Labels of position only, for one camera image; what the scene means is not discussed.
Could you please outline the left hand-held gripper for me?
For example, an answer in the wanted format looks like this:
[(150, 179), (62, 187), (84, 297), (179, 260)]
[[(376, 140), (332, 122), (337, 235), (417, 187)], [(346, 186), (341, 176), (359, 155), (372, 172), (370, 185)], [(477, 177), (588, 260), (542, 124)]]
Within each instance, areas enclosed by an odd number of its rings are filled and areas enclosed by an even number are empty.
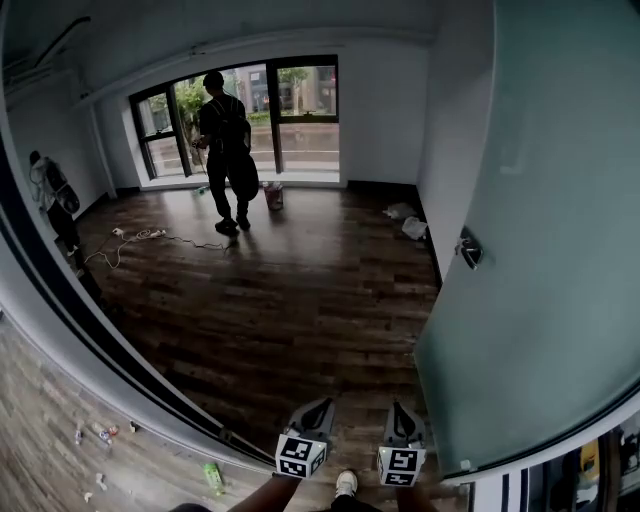
[(278, 438), (275, 453), (276, 473), (296, 479), (311, 478), (327, 460), (329, 443), (315, 435), (329, 435), (335, 404), (332, 398), (311, 401), (294, 411), (288, 429)]

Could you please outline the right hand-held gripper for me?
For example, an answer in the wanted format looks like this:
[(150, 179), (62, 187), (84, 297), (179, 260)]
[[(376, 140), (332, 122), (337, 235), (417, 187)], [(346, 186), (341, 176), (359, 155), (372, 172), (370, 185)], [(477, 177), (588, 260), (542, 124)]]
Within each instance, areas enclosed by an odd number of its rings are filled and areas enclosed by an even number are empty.
[(384, 486), (414, 486), (426, 460), (424, 422), (394, 401), (387, 413), (384, 441), (378, 449), (378, 474)]

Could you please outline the metal door handle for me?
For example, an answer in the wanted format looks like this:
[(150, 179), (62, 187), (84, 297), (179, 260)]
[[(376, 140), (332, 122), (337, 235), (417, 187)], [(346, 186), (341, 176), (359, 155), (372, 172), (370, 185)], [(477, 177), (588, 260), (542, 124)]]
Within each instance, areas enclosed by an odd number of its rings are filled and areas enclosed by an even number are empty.
[(455, 254), (460, 255), (466, 262), (467, 266), (473, 271), (478, 269), (483, 259), (483, 248), (467, 226), (464, 226), (461, 230), (455, 246)]

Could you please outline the frosted glass door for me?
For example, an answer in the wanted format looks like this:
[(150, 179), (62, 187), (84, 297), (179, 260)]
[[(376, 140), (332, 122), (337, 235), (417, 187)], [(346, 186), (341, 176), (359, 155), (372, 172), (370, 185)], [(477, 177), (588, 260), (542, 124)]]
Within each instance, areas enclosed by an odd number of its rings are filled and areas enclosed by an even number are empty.
[(640, 410), (640, 0), (440, 0), (434, 27), (419, 194), (443, 284), (415, 362), (465, 483)]

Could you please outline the person's right forearm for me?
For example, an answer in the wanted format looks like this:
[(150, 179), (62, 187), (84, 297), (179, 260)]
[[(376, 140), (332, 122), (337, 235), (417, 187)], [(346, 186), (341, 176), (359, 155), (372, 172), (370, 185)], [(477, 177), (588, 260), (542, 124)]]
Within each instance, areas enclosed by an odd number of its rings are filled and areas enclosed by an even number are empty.
[(439, 512), (428, 487), (396, 487), (395, 492), (398, 512)]

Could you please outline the person's left forearm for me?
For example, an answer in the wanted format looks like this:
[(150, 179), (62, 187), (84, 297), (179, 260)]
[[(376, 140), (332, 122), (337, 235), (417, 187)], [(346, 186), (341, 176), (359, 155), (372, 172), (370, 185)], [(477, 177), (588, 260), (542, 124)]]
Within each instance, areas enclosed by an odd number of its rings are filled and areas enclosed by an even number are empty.
[(264, 485), (229, 512), (284, 512), (300, 483), (299, 478), (274, 473)]

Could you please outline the person's white shoe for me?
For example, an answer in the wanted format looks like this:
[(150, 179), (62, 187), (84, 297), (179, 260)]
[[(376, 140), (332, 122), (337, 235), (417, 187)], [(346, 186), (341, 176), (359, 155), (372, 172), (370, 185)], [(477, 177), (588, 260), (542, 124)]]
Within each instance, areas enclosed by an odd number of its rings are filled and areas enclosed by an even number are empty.
[(335, 498), (354, 498), (358, 489), (358, 479), (352, 470), (342, 471), (336, 479)]

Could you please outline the person's black shorts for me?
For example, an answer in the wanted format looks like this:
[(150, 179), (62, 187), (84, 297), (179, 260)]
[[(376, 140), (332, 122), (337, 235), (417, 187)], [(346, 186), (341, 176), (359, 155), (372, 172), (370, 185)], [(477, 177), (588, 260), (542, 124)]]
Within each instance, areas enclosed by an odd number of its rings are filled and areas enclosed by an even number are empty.
[[(195, 504), (183, 503), (168, 512), (212, 512), (208, 508)], [(341, 495), (335, 498), (329, 509), (317, 512), (382, 512), (381, 510), (357, 500), (355, 497)]]

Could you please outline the green plastic bottle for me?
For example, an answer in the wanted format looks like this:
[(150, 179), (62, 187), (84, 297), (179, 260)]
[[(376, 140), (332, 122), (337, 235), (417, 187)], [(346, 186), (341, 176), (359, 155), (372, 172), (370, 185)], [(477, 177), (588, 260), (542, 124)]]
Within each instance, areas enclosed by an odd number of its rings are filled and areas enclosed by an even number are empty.
[(225, 484), (222, 474), (216, 463), (207, 463), (203, 465), (203, 472), (208, 485), (211, 487), (216, 496), (225, 494)]

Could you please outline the black striped glass panel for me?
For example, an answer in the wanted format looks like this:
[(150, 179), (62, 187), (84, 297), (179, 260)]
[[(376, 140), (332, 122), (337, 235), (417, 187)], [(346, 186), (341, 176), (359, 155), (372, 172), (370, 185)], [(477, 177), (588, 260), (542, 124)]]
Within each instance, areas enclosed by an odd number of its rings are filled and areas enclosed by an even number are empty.
[(580, 478), (582, 445), (541, 464), (476, 481), (466, 512), (640, 512), (640, 410), (597, 440), (598, 482)]

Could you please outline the yellow round object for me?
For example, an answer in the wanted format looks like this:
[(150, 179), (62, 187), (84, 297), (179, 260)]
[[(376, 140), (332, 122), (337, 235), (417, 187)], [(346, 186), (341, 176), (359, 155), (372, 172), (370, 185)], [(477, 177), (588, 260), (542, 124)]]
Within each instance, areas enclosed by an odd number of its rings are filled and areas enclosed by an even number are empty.
[(592, 440), (580, 448), (579, 475), (584, 482), (598, 482), (600, 477), (599, 441)]

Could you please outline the scattered floor litter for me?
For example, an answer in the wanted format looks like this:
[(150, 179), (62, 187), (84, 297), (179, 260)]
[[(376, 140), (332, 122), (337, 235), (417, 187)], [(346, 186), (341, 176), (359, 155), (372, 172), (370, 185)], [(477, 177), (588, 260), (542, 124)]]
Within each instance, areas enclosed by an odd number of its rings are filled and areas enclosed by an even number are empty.
[(87, 512), (133, 512), (144, 498), (145, 438), (128, 425), (78, 423), (72, 453)]

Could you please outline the black oval bag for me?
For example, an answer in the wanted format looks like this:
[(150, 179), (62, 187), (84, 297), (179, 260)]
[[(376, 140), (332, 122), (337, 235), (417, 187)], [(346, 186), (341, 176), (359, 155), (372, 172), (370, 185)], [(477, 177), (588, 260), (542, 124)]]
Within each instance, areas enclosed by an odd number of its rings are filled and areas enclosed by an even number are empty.
[(236, 197), (251, 201), (258, 194), (260, 181), (255, 162), (250, 154), (236, 154), (228, 159), (229, 183)]
[(79, 198), (55, 163), (49, 165), (47, 169), (47, 179), (57, 203), (67, 213), (71, 215), (77, 213), (80, 208)]

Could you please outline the black framed window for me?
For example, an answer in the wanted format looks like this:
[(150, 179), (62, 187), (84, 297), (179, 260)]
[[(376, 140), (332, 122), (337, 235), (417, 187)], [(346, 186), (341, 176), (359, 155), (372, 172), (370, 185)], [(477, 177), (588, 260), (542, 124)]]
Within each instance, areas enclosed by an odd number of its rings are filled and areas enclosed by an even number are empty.
[[(251, 154), (264, 181), (339, 180), (339, 61), (335, 54), (249, 62), (221, 70), (251, 126)], [(195, 147), (200, 108), (210, 100), (203, 74), (130, 96), (133, 123), (150, 180), (206, 173)]]

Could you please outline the black backpack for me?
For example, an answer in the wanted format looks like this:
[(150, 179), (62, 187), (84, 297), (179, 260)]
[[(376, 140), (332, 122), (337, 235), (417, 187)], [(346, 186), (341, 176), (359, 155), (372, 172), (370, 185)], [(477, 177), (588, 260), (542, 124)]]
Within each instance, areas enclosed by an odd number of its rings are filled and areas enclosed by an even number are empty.
[(249, 154), (251, 151), (251, 125), (246, 119), (244, 105), (234, 96), (229, 101), (212, 100), (219, 118), (216, 143), (219, 152), (227, 155)]

